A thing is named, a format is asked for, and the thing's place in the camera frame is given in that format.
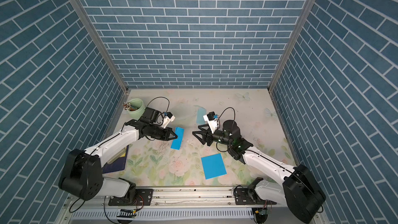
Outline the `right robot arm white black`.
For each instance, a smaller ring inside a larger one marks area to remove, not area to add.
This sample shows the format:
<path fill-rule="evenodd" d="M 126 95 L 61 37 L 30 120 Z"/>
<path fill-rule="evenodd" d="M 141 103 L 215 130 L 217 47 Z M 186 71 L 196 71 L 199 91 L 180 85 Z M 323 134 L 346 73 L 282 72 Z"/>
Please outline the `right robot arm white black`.
<path fill-rule="evenodd" d="M 249 199 L 255 204 L 270 200 L 287 206 L 297 219 L 308 224 L 325 202 L 326 195 L 309 168 L 303 164 L 294 167 L 261 152 L 242 137 L 234 120 L 225 121 L 221 130 L 216 121 L 209 121 L 199 125 L 192 134 L 203 145 L 226 145 L 231 157 L 261 171 L 278 184 L 273 187 L 262 177 L 256 178 L 247 188 Z"/>

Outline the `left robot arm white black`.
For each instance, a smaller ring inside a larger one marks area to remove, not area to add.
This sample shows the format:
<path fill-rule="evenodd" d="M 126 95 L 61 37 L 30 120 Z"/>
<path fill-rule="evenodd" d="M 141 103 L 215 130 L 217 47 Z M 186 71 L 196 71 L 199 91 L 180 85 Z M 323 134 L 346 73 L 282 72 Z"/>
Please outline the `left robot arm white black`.
<path fill-rule="evenodd" d="M 163 114 L 163 122 L 157 124 L 161 113 L 146 108 L 138 120 L 126 122 L 121 130 L 111 137 L 88 147 L 85 150 L 74 149 L 66 157 L 58 186 L 79 199 L 89 201 L 94 197 L 111 197 L 119 205 L 135 203 L 136 185 L 126 179 L 103 176 L 103 166 L 119 157 L 122 150 L 141 138 L 171 141 L 178 136 L 168 124 L 175 116 Z"/>

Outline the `light blue square paper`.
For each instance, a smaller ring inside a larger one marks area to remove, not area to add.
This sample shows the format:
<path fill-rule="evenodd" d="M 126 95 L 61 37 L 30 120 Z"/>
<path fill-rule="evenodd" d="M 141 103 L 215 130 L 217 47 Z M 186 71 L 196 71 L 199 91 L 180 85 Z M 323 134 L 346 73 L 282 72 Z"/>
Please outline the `light blue square paper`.
<path fill-rule="evenodd" d="M 198 106 L 198 111 L 197 111 L 197 120 L 196 123 L 198 125 L 205 124 L 204 116 L 206 115 L 206 109 L 203 107 Z"/>

